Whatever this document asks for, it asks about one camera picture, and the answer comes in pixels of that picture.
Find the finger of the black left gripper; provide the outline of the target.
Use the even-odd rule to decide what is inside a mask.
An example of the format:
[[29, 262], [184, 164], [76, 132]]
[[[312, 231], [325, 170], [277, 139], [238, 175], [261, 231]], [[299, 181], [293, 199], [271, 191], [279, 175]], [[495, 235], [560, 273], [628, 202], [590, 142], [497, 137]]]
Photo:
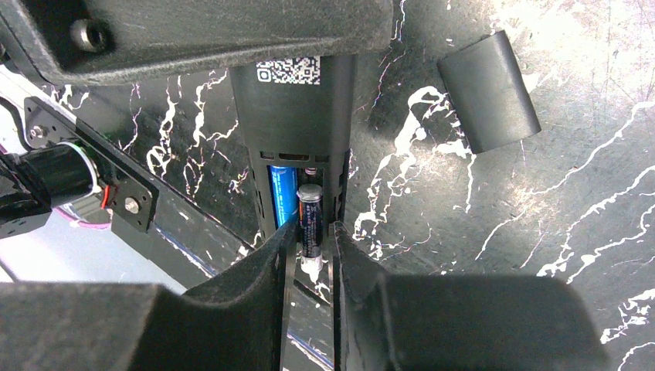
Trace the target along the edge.
[[28, 79], [120, 85], [386, 48], [390, 1], [3, 1], [1, 44]]

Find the black battery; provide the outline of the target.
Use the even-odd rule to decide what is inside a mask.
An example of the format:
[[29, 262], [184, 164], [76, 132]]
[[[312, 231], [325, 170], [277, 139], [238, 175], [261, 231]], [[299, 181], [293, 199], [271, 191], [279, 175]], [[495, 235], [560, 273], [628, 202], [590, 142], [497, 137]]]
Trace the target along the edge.
[[321, 208], [322, 187], [317, 184], [303, 184], [297, 190], [300, 202], [301, 228], [301, 270], [316, 281], [323, 267], [322, 236], [323, 211]]

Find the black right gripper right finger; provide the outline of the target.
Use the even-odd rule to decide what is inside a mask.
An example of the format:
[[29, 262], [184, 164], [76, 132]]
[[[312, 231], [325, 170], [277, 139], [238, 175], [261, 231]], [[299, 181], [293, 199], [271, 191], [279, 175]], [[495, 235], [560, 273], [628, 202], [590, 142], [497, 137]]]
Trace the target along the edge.
[[337, 370], [607, 370], [610, 358], [567, 284], [526, 275], [400, 274], [334, 237]]

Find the blue battery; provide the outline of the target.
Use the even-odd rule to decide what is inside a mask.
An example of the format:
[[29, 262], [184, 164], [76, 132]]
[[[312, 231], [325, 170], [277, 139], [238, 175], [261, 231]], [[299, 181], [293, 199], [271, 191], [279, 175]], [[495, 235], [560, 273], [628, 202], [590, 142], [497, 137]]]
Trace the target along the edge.
[[269, 170], [276, 227], [282, 227], [297, 215], [297, 171], [293, 167], [275, 165]]

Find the black remote battery cover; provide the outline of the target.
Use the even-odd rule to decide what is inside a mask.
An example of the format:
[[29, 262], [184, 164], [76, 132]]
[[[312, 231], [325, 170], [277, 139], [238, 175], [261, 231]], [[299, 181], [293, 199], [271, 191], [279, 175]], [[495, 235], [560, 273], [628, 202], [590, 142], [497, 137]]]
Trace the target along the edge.
[[478, 155], [529, 138], [541, 124], [505, 31], [438, 63], [470, 150]]

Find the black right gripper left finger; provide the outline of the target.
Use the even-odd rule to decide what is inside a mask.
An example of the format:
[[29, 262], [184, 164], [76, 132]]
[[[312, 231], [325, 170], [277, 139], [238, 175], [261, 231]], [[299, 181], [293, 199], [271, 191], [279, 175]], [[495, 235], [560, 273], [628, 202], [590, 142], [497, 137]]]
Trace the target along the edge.
[[157, 284], [1, 286], [3, 370], [280, 370], [298, 226], [176, 294]]

